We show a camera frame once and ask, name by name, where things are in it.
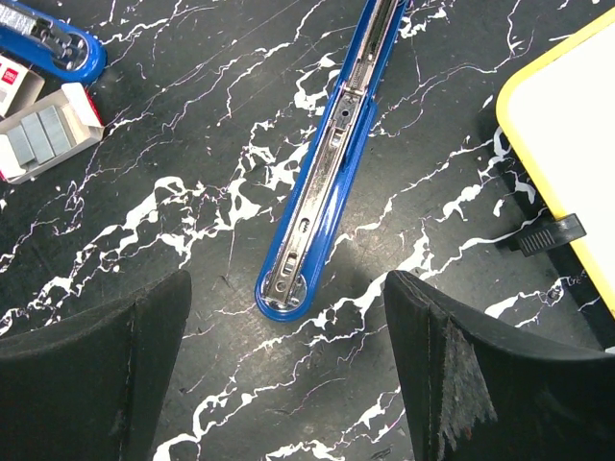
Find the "staple tray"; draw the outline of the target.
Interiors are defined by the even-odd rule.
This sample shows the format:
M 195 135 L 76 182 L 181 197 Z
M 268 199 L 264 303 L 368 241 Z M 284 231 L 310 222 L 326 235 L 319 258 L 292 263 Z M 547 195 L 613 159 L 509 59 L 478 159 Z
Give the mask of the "staple tray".
M 104 130 L 86 88 L 64 84 L 1 122 L 1 179 L 26 182 L 97 144 Z

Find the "red white staple box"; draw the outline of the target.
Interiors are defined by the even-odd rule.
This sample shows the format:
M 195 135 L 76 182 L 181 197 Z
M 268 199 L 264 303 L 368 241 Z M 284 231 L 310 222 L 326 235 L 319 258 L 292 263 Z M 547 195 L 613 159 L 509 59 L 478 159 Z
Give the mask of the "red white staple box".
M 7 118 L 32 105 L 45 80 L 28 67 L 1 56 L 0 115 Z

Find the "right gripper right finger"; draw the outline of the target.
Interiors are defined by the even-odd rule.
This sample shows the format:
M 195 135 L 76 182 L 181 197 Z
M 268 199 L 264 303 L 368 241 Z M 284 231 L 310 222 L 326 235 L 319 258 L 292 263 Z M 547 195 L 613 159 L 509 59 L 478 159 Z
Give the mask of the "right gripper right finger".
M 512 327 L 406 271 L 384 307 L 418 460 L 610 460 L 614 357 Z

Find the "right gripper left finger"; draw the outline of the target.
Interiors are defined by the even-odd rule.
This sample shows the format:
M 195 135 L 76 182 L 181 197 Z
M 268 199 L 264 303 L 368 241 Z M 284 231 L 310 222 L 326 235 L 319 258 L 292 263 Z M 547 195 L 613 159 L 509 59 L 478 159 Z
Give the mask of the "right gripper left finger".
M 179 270 L 3 339 L 2 459 L 147 459 L 191 300 Z

